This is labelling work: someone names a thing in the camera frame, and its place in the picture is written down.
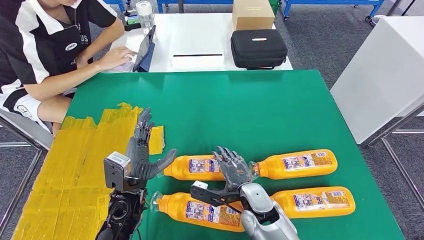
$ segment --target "tablet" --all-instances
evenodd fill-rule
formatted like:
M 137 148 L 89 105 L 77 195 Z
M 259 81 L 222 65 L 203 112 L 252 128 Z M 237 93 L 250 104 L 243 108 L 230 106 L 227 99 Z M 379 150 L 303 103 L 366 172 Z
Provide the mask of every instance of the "tablet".
M 150 45 L 153 42 L 153 35 L 155 34 L 156 25 L 150 29 L 147 35 L 144 37 L 143 41 L 140 43 L 140 48 L 138 49 L 137 58 L 135 59 L 134 67 L 132 68 L 133 72 L 137 72 L 142 61 L 146 58 L 149 53 Z

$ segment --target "green table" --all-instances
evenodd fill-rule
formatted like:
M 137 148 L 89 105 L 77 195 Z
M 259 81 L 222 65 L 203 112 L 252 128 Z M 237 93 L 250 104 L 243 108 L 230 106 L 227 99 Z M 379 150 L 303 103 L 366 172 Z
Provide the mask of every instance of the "green table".
M 352 192 L 356 210 L 350 215 L 293 219 L 301 240 L 404 239 L 317 70 L 98 74 L 78 88 L 67 114 L 91 116 L 98 123 L 103 109 L 121 102 L 151 107 L 153 121 L 165 126 L 164 153 L 177 148 L 178 155 L 202 155 L 220 145 L 258 162 L 276 154 L 330 149 L 338 160 L 330 175 L 256 182 L 270 195 L 325 186 Z M 188 193 L 192 183 L 162 177 L 147 187 L 149 196 Z M 246 233 L 150 211 L 140 231 L 143 240 L 249 239 Z

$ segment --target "cardboard box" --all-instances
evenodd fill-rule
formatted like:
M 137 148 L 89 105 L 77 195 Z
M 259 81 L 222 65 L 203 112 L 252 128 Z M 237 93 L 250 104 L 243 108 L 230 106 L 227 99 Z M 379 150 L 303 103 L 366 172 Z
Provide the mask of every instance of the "cardboard box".
M 268 0 L 234 0 L 234 30 L 272 29 L 275 19 Z

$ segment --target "blue metal rack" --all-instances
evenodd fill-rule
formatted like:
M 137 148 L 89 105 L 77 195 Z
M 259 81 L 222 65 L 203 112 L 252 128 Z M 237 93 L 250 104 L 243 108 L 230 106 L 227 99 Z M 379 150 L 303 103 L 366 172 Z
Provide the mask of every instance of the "blue metal rack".
M 106 4 L 117 4 L 121 12 L 125 11 L 123 0 L 104 0 Z
M 178 0 L 156 0 L 159 13 L 164 12 L 162 4 L 178 4 Z M 183 0 L 184 4 L 233 4 L 233 0 Z
M 163 13 L 162 4 L 178 4 L 179 0 L 156 0 L 159 13 Z M 184 4 L 233 4 L 233 0 L 182 0 Z M 283 19 L 289 18 L 289 10 L 292 4 L 328 4 L 328 5 L 373 5 L 374 8 L 366 16 L 365 21 L 370 20 L 376 14 L 377 10 L 383 4 L 384 0 L 284 0 L 285 7 L 282 14 Z
M 289 10 L 292 4 L 328 4 L 328 5 L 373 5 L 374 8 L 366 16 L 365 21 L 369 21 L 379 10 L 380 6 L 383 4 L 384 0 L 284 0 L 285 8 L 282 16 L 284 20 L 289 18 Z

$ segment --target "shorts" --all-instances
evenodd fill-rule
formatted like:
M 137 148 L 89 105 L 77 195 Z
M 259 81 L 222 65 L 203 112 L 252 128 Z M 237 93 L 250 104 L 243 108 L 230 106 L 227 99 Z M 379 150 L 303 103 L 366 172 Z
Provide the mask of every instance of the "shorts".
M 76 91 L 77 88 L 73 87 L 61 95 L 72 99 Z M 41 102 L 30 96 L 23 87 L 8 94 L 0 94 L 0 109 L 29 118 L 45 130 L 52 132 L 51 123 L 44 122 L 37 116 L 40 104 Z

